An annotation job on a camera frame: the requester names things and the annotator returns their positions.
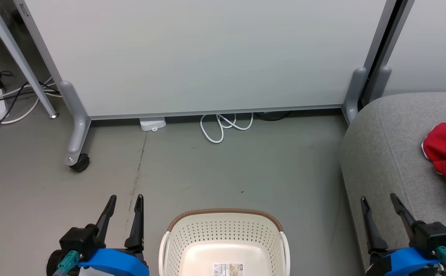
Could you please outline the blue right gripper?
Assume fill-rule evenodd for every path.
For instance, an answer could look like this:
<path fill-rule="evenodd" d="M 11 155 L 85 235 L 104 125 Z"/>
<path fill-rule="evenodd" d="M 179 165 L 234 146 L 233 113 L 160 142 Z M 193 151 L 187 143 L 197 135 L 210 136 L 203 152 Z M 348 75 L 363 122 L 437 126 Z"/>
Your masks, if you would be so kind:
<path fill-rule="evenodd" d="M 395 194 L 390 194 L 395 212 L 402 219 L 402 223 L 409 238 L 409 246 L 415 245 L 418 222 Z M 361 197 L 361 209 L 366 231 L 370 266 L 366 270 L 367 276 L 436 276 L 438 274 L 439 251 L 438 247 L 427 256 L 422 255 L 416 248 L 402 248 L 388 250 L 388 245 L 377 229 L 372 218 L 372 209 L 365 196 Z"/>

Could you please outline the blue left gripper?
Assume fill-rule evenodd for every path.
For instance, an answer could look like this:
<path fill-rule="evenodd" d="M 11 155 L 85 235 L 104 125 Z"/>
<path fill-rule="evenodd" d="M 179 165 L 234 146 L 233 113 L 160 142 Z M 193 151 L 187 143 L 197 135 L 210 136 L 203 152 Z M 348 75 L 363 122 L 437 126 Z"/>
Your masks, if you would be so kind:
<path fill-rule="evenodd" d="M 114 215 L 117 196 L 112 195 L 102 211 L 96 226 L 96 238 L 105 246 L 105 238 L 110 218 Z M 134 219 L 130 235 L 125 240 L 125 248 L 132 251 L 144 250 L 144 196 L 137 196 L 134 206 Z M 98 249 L 87 261 L 78 262 L 79 267 L 90 267 L 113 276 L 149 276 L 150 271 L 137 257 L 115 249 Z"/>

